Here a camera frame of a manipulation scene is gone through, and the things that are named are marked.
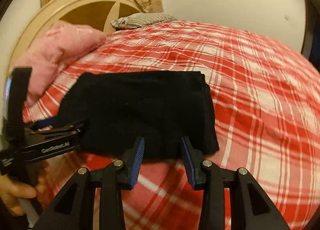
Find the left hand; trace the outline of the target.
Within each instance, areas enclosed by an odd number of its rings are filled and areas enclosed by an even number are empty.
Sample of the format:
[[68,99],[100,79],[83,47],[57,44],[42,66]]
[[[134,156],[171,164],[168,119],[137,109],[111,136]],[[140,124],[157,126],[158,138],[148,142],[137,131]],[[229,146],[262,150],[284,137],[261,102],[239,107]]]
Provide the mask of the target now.
[[47,203],[50,198],[50,194],[47,189],[47,161],[40,163],[40,170],[37,178],[37,185],[32,187],[28,184],[10,179],[7,175],[1,175],[1,199],[13,216],[22,216],[25,214],[24,209],[20,205],[18,198],[33,199],[37,198],[40,203]]

